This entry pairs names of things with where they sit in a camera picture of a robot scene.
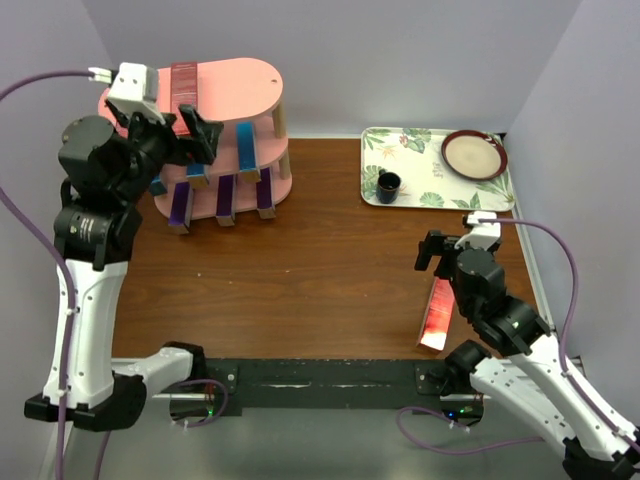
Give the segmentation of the red toothpaste box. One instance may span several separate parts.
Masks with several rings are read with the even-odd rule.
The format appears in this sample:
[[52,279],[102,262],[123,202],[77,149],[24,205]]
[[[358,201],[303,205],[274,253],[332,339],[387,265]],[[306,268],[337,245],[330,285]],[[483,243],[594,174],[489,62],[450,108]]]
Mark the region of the red toothpaste box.
[[453,317],[455,297],[449,282],[435,278],[423,315],[417,346],[443,351]]
[[146,69],[146,79],[144,87],[144,100],[149,103],[156,104],[158,97],[159,74],[154,68]]
[[173,63],[170,67],[170,106],[176,116],[173,130],[177,135],[188,135],[188,127],[182,118],[181,105],[198,105],[198,64],[196,62]]

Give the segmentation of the blue toothpaste box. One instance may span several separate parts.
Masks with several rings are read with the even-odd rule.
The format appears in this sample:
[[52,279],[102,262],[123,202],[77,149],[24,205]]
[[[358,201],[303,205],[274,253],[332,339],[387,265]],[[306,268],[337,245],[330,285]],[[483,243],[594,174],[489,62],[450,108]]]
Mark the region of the blue toothpaste box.
[[248,183],[258,183],[261,174],[256,157],[255,132],[251,122],[236,125],[236,143],[239,174]]
[[193,163],[186,167],[186,180],[194,190],[206,189],[209,186],[209,166]]
[[160,175],[156,176],[151,181],[148,191],[153,197],[166,195],[168,193],[166,181]]

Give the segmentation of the blue toothpaste box front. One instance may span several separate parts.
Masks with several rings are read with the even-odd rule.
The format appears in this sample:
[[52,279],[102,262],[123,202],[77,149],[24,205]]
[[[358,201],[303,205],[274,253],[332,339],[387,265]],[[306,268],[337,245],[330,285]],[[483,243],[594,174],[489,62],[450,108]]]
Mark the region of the blue toothpaste box front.
[[166,195],[168,193],[166,181],[160,175],[156,176],[151,181],[148,191],[153,197]]

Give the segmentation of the silver purple toothpaste box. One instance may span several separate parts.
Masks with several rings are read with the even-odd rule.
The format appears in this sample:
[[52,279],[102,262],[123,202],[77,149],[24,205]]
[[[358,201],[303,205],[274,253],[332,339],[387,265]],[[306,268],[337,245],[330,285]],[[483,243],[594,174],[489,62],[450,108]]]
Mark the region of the silver purple toothpaste box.
[[235,225],[235,191],[236,180],[234,175],[219,177],[215,217],[221,227]]

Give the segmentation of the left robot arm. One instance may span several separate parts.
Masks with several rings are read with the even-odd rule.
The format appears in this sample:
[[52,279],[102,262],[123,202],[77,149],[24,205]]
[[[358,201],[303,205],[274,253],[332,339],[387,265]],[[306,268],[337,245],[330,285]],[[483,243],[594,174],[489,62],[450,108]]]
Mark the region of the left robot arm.
[[190,105],[151,120],[136,112],[114,120],[89,115],[62,134],[65,171],[54,221],[60,309],[54,357],[27,418],[70,421],[91,432],[124,430],[146,401],[177,385],[200,390],[207,380],[201,346],[169,342],[125,370],[111,364],[115,314],[142,222],[137,204],[167,165],[210,165],[224,125]]

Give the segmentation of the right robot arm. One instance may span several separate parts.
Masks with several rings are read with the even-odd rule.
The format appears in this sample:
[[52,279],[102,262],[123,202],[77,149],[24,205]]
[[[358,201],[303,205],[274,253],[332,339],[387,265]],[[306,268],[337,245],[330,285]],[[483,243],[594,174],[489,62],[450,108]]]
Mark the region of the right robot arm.
[[639,469],[639,428],[613,409],[561,353],[559,339],[528,303],[511,295],[496,262],[499,233],[464,236],[431,230],[415,267],[438,258],[435,277],[452,288],[478,335],[445,359],[445,379],[497,401],[562,460],[572,479],[630,479]]

